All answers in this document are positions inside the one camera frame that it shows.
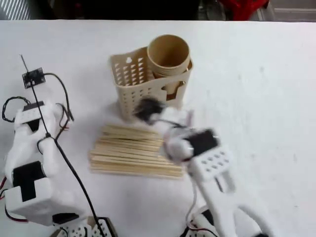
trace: beige plastic basket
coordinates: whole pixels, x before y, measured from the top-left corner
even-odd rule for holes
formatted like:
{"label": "beige plastic basket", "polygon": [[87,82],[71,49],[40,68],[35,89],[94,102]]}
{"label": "beige plastic basket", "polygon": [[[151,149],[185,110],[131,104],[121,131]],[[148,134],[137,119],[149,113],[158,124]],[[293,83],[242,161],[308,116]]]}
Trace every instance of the beige plastic basket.
{"label": "beige plastic basket", "polygon": [[[169,106],[180,108],[193,63],[190,61],[185,72],[180,75],[155,79],[148,66],[147,47],[133,52],[111,56],[111,66],[118,92],[122,116],[133,121],[134,109],[143,96],[153,96]],[[179,81],[179,87],[172,95],[167,95],[165,86]]]}

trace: hole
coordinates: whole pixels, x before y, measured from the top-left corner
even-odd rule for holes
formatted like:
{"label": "hole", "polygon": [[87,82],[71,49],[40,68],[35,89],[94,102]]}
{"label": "hole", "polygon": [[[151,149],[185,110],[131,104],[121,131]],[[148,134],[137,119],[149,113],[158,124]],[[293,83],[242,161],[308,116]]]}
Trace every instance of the hole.
{"label": "hole", "polygon": [[127,59],[126,59],[126,63],[131,63],[133,60],[130,58],[130,57],[128,57]]}

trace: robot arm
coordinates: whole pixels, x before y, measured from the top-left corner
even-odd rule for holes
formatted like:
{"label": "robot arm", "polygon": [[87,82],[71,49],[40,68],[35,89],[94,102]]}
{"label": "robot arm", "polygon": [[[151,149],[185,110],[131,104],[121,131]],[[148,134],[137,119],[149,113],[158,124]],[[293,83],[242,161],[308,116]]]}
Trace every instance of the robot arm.
{"label": "robot arm", "polygon": [[229,149],[211,129],[192,129],[192,114],[166,107],[152,98],[141,100],[135,115],[162,133],[163,151],[170,160],[187,166],[220,237],[237,237],[234,222],[237,209],[251,217],[269,237],[279,236],[258,198],[249,193],[233,170]]}
{"label": "robot arm", "polygon": [[[47,130],[55,137],[60,129],[60,108],[49,101],[40,104]],[[83,205],[78,205],[75,194],[60,182],[65,164],[58,159],[54,140],[45,138],[46,130],[35,103],[17,112],[14,128],[13,146],[4,167],[13,186],[5,192],[7,210],[45,226],[85,218]]]}

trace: paper cup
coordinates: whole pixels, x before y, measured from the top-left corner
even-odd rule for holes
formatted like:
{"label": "paper cup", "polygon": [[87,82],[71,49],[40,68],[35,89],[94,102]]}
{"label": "paper cup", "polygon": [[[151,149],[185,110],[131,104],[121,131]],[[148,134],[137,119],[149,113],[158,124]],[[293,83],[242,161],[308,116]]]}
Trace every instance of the paper cup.
{"label": "paper cup", "polygon": [[164,77],[183,73],[190,62],[188,44],[173,35],[155,38],[147,47],[147,55],[152,71]]}

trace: white surface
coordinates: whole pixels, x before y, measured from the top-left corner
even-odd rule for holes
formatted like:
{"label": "white surface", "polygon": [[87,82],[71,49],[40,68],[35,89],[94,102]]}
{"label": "white surface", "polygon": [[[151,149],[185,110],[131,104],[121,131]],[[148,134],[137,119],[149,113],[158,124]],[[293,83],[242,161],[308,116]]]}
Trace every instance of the white surface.
{"label": "white surface", "polygon": [[[195,125],[216,128],[284,236],[315,236],[316,24],[2,21],[0,32],[0,101],[15,95],[34,100],[23,87],[19,54],[30,70],[43,67],[65,82],[75,122],[61,144],[97,214],[110,217],[120,237],[179,236],[193,197],[187,177],[91,174],[88,168],[87,153],[101,126],[116,121],[119,111],[109,56],[145,46],[162,34],[179,35],[191,48],[195,68],[184,105],[195,109]],[[58,81],[46,80],[35,88],[39,98],[46,94],[64,101]],[[22,103],[10,103],[7,116]],[[2,157],[12,141],[13,125],[0,122]],[[10,222],[4,212],[0,229],[3,236],[51,233],[39,225]]]}

